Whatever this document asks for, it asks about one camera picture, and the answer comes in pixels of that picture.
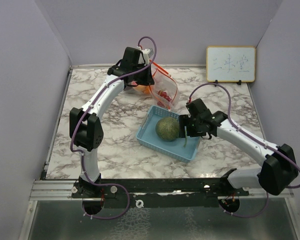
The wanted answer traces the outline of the orange fruit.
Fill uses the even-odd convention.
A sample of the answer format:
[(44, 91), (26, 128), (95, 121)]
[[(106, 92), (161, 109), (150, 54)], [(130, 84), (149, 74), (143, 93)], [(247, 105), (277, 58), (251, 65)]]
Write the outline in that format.
[(150, 87), (149, 86), (138, 85), (138, 86), (134, 87), (134, 89), (137, 92), (141, 93), (141, 94), (145, 94), (145, 95), (150, 94)]

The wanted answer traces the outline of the green netted melon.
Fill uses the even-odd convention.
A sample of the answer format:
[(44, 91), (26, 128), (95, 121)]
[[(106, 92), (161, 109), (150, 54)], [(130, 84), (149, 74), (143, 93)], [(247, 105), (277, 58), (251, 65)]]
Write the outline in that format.
[(176, 118), (171, 116), (163, 117), (157, 122), (155, 132), (163, 141), (172, 142), (179, 137), (179, 122)]

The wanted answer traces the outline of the clear bag orange zipper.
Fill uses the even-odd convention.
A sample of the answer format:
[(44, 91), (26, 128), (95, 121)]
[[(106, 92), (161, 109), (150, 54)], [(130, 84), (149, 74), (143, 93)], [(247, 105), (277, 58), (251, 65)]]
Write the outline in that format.
[(172, 111), (176, 108), (179, 102), (179, 88), (177, 82), (172, 78), (172, 76), (161, 66), (155, 62), (151, 65), (152, 78), (154, 80), (154, 85), (149, 87), (150, 95), (154, 101), (154, 105), (157, 105), (158, 101), (158, 91), (162, 90), (167, 92), (167, 94), (172, 98), (169, 107), (163, 107)]

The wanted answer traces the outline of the red grape bunch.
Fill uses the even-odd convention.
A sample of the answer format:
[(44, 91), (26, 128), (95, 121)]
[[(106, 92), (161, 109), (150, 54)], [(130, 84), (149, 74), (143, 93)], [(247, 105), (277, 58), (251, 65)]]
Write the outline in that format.
[(168, 95), (166, 91), (159, 90), (157, 92), (158, 100), (157, 105), (162, 108), (168, 108), (171, 105), (172, 98)]

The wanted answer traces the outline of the clear zip bag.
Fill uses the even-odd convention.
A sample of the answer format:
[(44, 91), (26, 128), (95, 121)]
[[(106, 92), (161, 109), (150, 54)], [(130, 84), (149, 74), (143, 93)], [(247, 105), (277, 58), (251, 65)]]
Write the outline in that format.
[(137, 94), (137, 95), (149, 95), (150, 87), (145, 85), (138, 85), (135, 81), (129, 83), (130, 86), (127, 86), (124, 91), (128, 94)]

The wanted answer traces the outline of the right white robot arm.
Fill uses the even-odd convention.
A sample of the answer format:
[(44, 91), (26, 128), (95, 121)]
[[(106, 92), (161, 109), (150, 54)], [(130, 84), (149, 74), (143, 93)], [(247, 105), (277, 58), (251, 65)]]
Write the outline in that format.
[(241, 128), (222, 112), (211, 111), (201, 99), (186, 104), (188, 114), (178, 117), (179, 136), (218, 137), (250, 156), (258, 165), (254, 169), (232, 169), (223, 175), (219, 189), (230, 196), (241, 188), (262, 188), (278, 196), (298, 176), (293, 149), (268, 142)]

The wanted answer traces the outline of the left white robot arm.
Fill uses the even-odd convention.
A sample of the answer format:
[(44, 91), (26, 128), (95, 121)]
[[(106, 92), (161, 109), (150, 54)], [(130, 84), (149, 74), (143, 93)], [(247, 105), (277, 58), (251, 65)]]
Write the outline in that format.
[(104, 131), (101, 119), (112, 101), (126, 87), (132, 85), (151, 86), (151, 60), (156, 53), (151, 48), (127, 47), (123, 58), (107, 71), (105, 80), (93, 97), (81, 108), (72, 108), (69, 113), (70, 150), (80, 154), (81, 173), (85, 181), (83, 191), (87, 196), (96, 197), (101, 190), (98, 183), (98, 147)]

